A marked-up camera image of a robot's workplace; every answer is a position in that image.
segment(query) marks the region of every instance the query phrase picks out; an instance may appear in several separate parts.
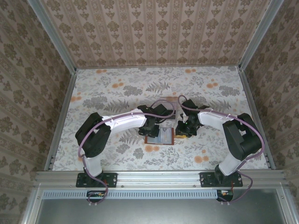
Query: patterned wallpaper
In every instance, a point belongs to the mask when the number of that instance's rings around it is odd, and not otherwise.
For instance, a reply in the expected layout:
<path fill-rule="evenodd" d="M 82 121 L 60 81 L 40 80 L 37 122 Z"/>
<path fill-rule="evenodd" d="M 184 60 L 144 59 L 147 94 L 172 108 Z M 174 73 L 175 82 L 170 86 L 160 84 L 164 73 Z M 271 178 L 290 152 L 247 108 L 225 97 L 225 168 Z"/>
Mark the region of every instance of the patterned wallpaper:
<path fill-rule="evenodd" d="M 299 208 L 299 1 L 285 0 L 246 68 L 277 168 Z"/>
<path fill-rule="evenodd" d="M 79 68 L 238 64 L 270 0 L 41 0 Z"/>
<path fill-rule="evenodd" d="M 43 170 L 69 72 L 25 0 L 0 0 L 0 223 L 17 223 Z"/>

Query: floral tablecloth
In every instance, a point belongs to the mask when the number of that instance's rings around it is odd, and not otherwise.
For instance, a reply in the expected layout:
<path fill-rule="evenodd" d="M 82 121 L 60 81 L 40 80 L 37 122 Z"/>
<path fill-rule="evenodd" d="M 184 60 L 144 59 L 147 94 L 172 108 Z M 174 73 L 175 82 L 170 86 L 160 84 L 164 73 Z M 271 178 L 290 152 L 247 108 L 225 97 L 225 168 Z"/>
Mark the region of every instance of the floral tablecloth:
<path fill-rule="evenodd" d="M 236 67 L 169 67 L 77 70 L 64 129 L 53 170 L 83 170 L 77 156 L 76 131 L 87 117 L 129 112 L 139 105 L 151 105 L 162 97 L 180 94 L 198 106 L 217 111 L 250 114 Z M 167 121 L 160 126 L 175 127 Z M 173 146 L 144 144 L 138 129 L 109 138 L 101 163 L 104 170 L 195 170 L 214 169 L 227 155 L 224 134 L 210 126 L 198 135 L 175 139 Z M 264 156 L 247 162 L 244 168 L 267 168 Z"/>

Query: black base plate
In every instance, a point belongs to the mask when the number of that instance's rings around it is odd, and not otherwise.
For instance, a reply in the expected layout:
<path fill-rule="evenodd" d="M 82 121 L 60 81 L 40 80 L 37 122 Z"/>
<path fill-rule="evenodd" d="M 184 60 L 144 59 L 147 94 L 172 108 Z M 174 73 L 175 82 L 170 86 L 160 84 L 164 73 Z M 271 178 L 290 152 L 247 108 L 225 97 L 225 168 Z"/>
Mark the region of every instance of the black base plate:
<path fill-rule="evenodd" d="M 200 185 L 202 188 L 210 187 L 243 187 L 242 177 L 237 172 L 234 172 L 230 176 L 227 176 L 228 181 L 224 184 L 219 184 L 215 177 L 215 172 L 200 173 Z"/>
<path fill-rule="evenodd" d="M 117 173 L 103 173 L 102 179 L 109 188 L 116 188 Z M 90 178 L 86 173 L 79 173 L 76 182 L 77 188 L 103 188 L 104 185 Z"/>

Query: purple cable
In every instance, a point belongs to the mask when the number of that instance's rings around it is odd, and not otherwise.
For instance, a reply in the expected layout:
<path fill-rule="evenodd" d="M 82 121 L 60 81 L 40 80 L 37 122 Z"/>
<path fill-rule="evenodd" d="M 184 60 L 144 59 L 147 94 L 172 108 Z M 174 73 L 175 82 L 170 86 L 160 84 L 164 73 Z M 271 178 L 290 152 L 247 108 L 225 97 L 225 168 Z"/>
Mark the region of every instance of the purple cable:
<path fill-rule="evenodd" d="M 192 108 L 188 108 L 188 107 L 186 107 L 186 106 L 184 106 L 184 105 L 182 105 L 182 104 L 180 103 L 179 99 L 180 99 L 181 97 L 183 97 L 185 100 L 187 100 L 187 97 L 184 96 L 184 95 L 180 95 L 180 96 L 178 97 L 178 104 L 179 104 L 181 107 L 183 107 L 183 108 L 185 108 L 185 109 L 187 109 L 187 110 L 189 110 L 189 111 L 210 112 L 210 113 L 219 114 L 219 115 L 221 115 L 221 116 L 227 116 L 227 117 L 229 117 L 229 118 L 233 118 L 233 119 L 239 121 L 240 123 L 246 125 L 247 127 L 249 127 L 249 128 L 250 128 L 250 129 L 251 129 L 251 130 L 252 130 L 252 131 L 259 137 L 259 139 L 260 139 L 260 141 L 261 141 L 261 143 L 262 143 L 262 149 L 261 149 L 261 151 L 260 151 L 259 153 L 257 153 L 257 154 L 252 155 L 252 156 L 248 156 L 248 157 L 247 157 L 247 158 L 246 158 L 246 159 L 245 159 L 245 160 L 244 160 L 244 161 L 237 167 L 237 172 L 238 172 L 240 175 L 249 178 L 250 181 L 251 181 L 251 183 L 250 183 L 250 185 L 248 186 L 248 188 L 246 189 L 246 191 L 245 191 L 240 197 L 238 197 L 237 199 L 235 199 L 235 200 L 233 200 L 233 201 L 231 201 L 231 202 L 228 202 L 228 203 L 233 203 L 233 202 L 237 202 L 237 201 L 239 201 L 239 200 L 240 200 L 242 197 L 244 197 L 244 195 L 250 190 L 250 188 L 251 188 L 251 186 L 252 186 L 252 184 L 253 184 L 253 180 L 252 180 L 252 178 L 249 177 L 249 176 L 247 176 L 247 175 L 245 175 L 245 174 L 243 174 L 243 173 L 241 173 L 241 172 L 239 171 L 239 169 L 246 163 L 246 161 L 248 161 L 248 160 L 250 160 L 250 159 L 253 159 L 253 158 L 256 158 L 256 157 L 260 156 L 260 155 L 264 152 L 264 150 L 265 150 L 265 142 L 264 142 L 264 140 L 263 140 L 261 134 L 260 134 L 260 133 L 259 133 L 253 126 L 251 126 L 251 125 L 248 124 L 247 122 L 245 122 L 245 121 L 243 121 L 243 120 L 241 120 L 241 119 L 239 119 L 239 118 L 237 118 L 237 117 L 235 117 L 235 116 L 232 116 L 232 115 L 230 115 L 230 114 L 225 114 L 225 113 L 221 113 L 221 112 L 217 112 L 217 111 L 213 111 L 213 110 L 207 110 L 207 109 L 192 109 Z"/>
<path fill-rule="evenodd" d="M 87 133 L 87 135 L 83 138 L 83 140 L 82 140 L 82 142 L 81 142 L 81 144 L 80 144 L 80 146 L 79 146 L 79 149 L 78 149 L 78 157 L 79 157 L 79 158 L 82 158 L 83 166 L 84 166 L 84 168 L 85 168 L 86 173 L 87 173 L 92 179 L 94 179 L 94 180 L 100 182 L 100 183 L 103 184 L 104 187 L 105 187 L 105 194 L 104 194 L 104 196 L 103 196 L 97 203 L 93 203 L 93 204 L 98 204 L 98 203 L 103 202 L 103 200 L 107 197 L 107 194 L 108 194 L 108 186 L 107 186 L 102 180 L 100 180 L 100 179 L 98 179 L 98 178 L 92 176 L 91 173 L 89 172 L 89 170 L 87 169 L 86 162 L 85 162 L 85 158 L 84 158 L 85 155 L 84 155 L 84 154 L 81 155 L 81 149 L 82 149 L 82 146 L 84 145 L 85 141 L 87 140 L 87 138 L 89 137 L 89 135 L 90 135 L 90 134 L 91 134 L 97 127 L 99 127 L 100 125 L 102 125 L 102 124 L 104 124 L 104 123 L 106 123 L 106 122 L 109 122 L 109 121 L 112 121 L 112 120 L 116 120 L 116 119 L 119 119 L 119 118 L 129 117 L 129 116 L 133 116 L 133 115 L 144 115 L 144 116 L 147 115 L 147 116 L 152 116 L 152 117 L 156 117 L 156 118 L 170 118 L 170 117 L 174 114 L 174 112 L 175 112 L 175 107 L 174 107 L 173 103 L 167 101 L 166 99 L 159 99 L 159 100 L 155 101 L 155 102 L 152 104 L 152 106 L 153 106 L 155 103 L 160 102 L 160 101 L 164 101 L 164 102 L 167 102 L 167 103 L 169 103 L 169 104 L 172 105 L 172 113 L 171 113 L 170 115 L 167 115 L 167 116 L 160 116 L 160 115 L 155 115 L 155 114 L 151 114 L 151 113 L 143 113 L 143 112 L 122 114 L 122 115 L 115 116 L 115 117 L 110 118 L 110 119 L 106 119 L 106 120 L 101 121 L 100 123 L 96 124 L 92 129 L 90 129 L 90 131 Z M 90 195 L 88 196 L 88 199 L 87 199 L 87 200 L 88 200 L 89 203 L 92 203 L 92 202 L 90 201 Z"/>

